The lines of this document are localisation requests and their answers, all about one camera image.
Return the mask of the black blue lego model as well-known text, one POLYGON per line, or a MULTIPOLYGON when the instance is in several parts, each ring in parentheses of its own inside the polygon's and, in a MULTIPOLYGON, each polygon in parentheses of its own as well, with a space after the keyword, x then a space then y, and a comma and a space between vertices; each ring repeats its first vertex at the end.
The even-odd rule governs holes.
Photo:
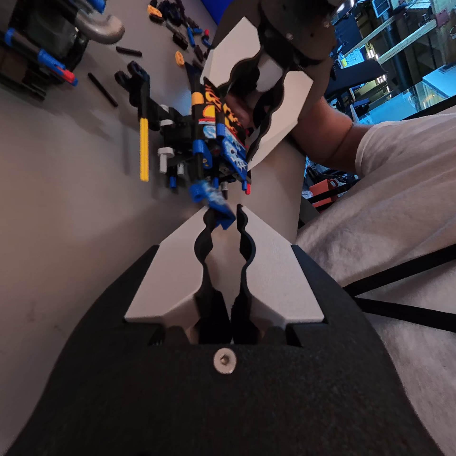
POLYGON ((215 227, 227 230, 236 220, 226 202, 228 184, 237 181, 242 191, 250 191, 246 134, 214 84, 206 77, 200 82, 201 73, 192 65, 185 63, 185 69, 191 88, 189 115, 155 102, 151 77, 135 61, 114 78, 137 110, 140 180, 149 180, 149 132, 158 132, 163 139, 157 150, 159 172, 167 176, 169 188, 175 190, 178 178, 186 178, 193 202, 206 202, 215 213, 215 227))

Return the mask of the grey curved tube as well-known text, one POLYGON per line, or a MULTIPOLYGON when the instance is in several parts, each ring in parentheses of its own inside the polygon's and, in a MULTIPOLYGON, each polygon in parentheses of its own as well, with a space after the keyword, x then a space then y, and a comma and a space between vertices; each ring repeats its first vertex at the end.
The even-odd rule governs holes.
POLYGON ((74 25, 89 40, 105 45, 119 42, 125 33, 122 21, 116 16, 109 14, 96 20, 81 9, 75 16, 74 25))

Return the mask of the blue red lego pin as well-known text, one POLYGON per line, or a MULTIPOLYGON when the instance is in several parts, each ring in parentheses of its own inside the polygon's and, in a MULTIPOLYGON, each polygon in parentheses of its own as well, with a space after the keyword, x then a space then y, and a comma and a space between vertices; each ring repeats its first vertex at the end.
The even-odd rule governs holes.
POLYGON ((67 70, 65 65, 63 65, 60 61, 54 59, 54 57, 48 54, 44 49, 40 49, 38 51, 37 61, 47 69, 51 70, 54 74, 62 78, 65 82, 69 83, 73 87, 77 86, 78 80, 74 73, 67 70))

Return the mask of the person's white shirt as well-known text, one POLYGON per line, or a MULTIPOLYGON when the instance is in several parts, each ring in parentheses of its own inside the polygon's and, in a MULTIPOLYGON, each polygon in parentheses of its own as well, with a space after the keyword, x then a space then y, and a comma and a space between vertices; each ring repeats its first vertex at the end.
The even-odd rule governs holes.
MULTIPOLYGON (((455 244, 455 145, 455 113, 373 126, 356 152, 361 181, 296 243, 341 286, 455 244)), ((455 334, 368 319, 429 434, 455 455, 455 334)))

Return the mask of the black parts organizer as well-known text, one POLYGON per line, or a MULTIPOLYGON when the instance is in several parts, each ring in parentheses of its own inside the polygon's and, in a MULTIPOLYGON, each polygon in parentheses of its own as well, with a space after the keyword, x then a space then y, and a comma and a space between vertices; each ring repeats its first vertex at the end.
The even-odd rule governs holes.
MULTIPOLYGON (((86 38, 63 15, 64 1, 1 1, 1 31, 12 27, 74 72, 88 45, 86 38)), ((44 100, 48 90, 65 82, 37 60, 29 60, 0 44, 1 84, 44 100)))

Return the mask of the orange black box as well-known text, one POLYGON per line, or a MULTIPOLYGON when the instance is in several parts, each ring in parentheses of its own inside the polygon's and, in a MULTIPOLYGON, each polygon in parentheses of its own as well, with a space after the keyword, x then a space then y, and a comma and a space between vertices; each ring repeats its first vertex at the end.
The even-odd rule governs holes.
POLYGON ((311 203, 312 207, 316 208, 319 214, 322 214, 344 193, 344 191, 339 193, 333 192, 333 190, 338 188, 339 182, 336 179, 322 180, 310 187, 311 197, 307 200, 311 203))

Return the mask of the person's right hand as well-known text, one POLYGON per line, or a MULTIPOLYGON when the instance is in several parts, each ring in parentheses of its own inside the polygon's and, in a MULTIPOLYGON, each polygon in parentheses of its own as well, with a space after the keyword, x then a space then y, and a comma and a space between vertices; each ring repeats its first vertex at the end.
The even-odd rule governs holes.
POLYGON ((225 101, 243 128, 254 127, 253 109, 241 97, 228 93, 225 96, 225 101))

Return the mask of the blue plastic sheet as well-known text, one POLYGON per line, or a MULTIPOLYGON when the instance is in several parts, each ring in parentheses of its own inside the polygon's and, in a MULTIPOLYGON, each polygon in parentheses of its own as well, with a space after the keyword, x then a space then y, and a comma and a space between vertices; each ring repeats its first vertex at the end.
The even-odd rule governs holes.
POLYGON ((212 17, 214 22, 218 25, 221 17, 226 9, 224 0, 202 0, 201 1, 209 15, 212 17))

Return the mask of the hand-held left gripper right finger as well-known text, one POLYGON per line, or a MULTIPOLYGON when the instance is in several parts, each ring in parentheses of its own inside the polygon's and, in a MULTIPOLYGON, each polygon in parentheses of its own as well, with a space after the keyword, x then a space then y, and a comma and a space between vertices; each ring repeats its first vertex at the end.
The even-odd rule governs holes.
POLYGON ((270 328, 324 322, 293 245, 246 206, 236 215, 245 263, 231 309, 233 342, 257 344, 270 328))

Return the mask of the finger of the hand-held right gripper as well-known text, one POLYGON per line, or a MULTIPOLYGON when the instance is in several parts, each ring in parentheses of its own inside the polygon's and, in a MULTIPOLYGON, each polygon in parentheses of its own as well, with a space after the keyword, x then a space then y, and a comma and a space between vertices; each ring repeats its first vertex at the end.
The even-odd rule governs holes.
POLYGON ((199 80, 201 86, 209 83, 223 96, 235 85, 244 95, 256 91, 258 64, 264 51, 257 27, 243 16, 209 51, 199 80))
POLYGON ((244 101, 252 110, 254 133, 248 149, 248 170, 258 165, 297 125, 314 85, 302 66, 281 67, 265 53, 245 60, 244 101))

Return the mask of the blue black lego pin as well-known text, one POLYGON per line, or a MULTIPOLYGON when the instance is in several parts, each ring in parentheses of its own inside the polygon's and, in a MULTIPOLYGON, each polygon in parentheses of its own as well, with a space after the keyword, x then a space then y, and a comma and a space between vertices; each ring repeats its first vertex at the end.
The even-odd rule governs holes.
POLYGON ((6 31, 0 32, 3 42, 17 53, 29 60, 38 60, 40 48, 30 42, 26 37, 10 27, 6 31))

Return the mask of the pile of dark lego pieces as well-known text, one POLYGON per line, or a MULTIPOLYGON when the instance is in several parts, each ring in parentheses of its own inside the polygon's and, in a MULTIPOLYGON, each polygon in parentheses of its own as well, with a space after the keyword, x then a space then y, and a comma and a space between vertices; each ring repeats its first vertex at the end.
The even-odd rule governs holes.
POLYGON ((163 16, 162 19, 149 16, 150 21, 163 24, 171 32, 172 41, 185 61, 190 59, 190 64, 197 71, 202 71, 212 44, 209 30, 201 28, 186 14, 181 0, 159 0, 150 3, 159 9, 163 16))

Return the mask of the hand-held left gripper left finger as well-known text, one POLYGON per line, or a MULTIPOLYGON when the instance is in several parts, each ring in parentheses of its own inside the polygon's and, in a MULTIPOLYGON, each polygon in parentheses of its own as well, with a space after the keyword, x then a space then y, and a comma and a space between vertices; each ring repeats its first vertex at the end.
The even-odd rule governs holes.
POLYGON ((218 215, 202 208, 160 243, 124 316, 128 323, 180 327, 198 344, 231 343, 225 301, 206 264, 218 215))

